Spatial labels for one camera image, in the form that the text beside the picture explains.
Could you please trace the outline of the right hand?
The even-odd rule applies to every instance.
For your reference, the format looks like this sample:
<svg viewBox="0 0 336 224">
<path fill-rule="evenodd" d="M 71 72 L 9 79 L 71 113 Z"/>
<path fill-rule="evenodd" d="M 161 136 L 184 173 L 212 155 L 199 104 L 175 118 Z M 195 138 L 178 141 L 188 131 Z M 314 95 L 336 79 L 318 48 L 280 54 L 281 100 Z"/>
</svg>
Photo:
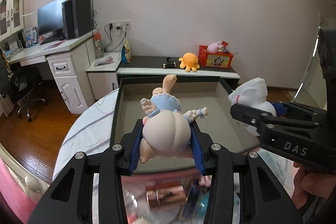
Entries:
<svg viewBox="0 0 336 224">
<path fill-rule="evenodd" d="M 297 162 L 293 166 L 298 169 L 291 197 L 296 208 L 300 209 L 306 204 L 308 194 L 328 199 L 335 187 L 335 174 L 308 173 L 306 167 Z"/>
</svg>

